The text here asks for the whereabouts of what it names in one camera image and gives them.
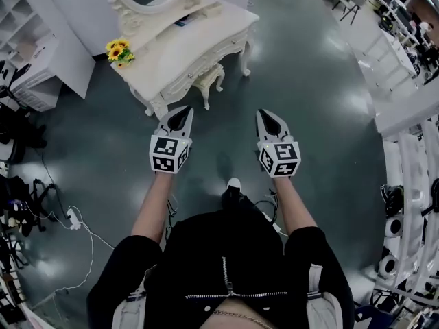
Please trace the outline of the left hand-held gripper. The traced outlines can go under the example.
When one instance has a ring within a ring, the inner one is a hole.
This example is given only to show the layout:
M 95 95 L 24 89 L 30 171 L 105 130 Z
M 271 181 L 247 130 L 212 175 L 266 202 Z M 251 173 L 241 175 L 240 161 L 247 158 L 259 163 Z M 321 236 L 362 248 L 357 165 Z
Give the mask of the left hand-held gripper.
M 189 137 L 193 122 L 192 107 L 181 106 L 168 112 L 151 136 L 150 164 L 153 171 L 176 174 L 191 149 Z

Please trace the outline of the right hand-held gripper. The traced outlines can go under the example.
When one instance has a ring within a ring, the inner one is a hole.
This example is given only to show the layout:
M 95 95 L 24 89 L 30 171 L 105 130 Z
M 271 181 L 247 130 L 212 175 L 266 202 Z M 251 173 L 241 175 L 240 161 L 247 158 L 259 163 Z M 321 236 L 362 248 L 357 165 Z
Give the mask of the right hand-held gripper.
M 256 112 L 258 161 L 271 178 L 292 177 L 301 163 L 298 142 L 286 122 L 266 109 Z

